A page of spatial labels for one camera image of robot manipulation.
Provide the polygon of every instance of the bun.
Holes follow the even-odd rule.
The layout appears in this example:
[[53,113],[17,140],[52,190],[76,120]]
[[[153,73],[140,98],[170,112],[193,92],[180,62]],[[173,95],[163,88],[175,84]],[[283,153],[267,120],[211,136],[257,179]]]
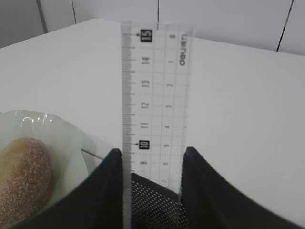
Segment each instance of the bun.
[[19,138],[0,153],[0,229],[37,211],[52,191],[52,161],[42,141]]

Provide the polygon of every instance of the transparent ruler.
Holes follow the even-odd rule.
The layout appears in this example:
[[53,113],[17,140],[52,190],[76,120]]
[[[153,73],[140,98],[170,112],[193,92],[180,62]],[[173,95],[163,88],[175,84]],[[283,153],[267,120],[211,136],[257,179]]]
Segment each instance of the transparent ruler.
[[179,194],[188,108],[191,28],[122,24],[124,226],[131,173]]

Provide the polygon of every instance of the white wall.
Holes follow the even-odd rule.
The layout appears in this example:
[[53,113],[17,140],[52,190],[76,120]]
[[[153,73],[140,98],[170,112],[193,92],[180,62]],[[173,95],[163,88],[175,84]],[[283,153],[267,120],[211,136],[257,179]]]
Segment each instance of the white wall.
[[160,0],[160,21],[188,23],[195,36],[276,50],[291,0]]
[[[193,25],[195,36],[276,50],[292,0],[73,0],[77,23],[157,21]],[[75,23],[72,0],[41,0],[49,31]],[[280,51],[305,55],[305,1],[295,0]]]
[[41,0],[48,31],[74,25],[72,0]]
[[158,0],[74,0],[77,23],[100,18],[110,21],[157,21]]
[[305,55],[305,1],[295,0],[282,38],[280,52]]
[[0,48],[41,34],[36,0],[0,0]]

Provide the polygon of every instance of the plate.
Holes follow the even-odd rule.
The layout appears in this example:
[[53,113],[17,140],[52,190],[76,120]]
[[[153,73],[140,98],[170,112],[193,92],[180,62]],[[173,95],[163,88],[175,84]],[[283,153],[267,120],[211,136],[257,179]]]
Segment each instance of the plate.
[[54,172],[54,191],[39,211],[73,191],[88,176],[81,155],[86,139],[79,128],[53,114],[15,110],[0,114],[0,152],[13,140],[33,137],[43,141],[51,154]]

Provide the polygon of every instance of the table surface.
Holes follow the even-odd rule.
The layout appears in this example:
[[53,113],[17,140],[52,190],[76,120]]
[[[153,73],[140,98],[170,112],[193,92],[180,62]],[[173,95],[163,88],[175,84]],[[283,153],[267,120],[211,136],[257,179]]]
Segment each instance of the table surface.
[[[121,35],[90,20],[0,49],[0,111],[53,113],[104,157],[122,148]],[[187,145],[262,206],[305,226],[305,57],[193,41]]]

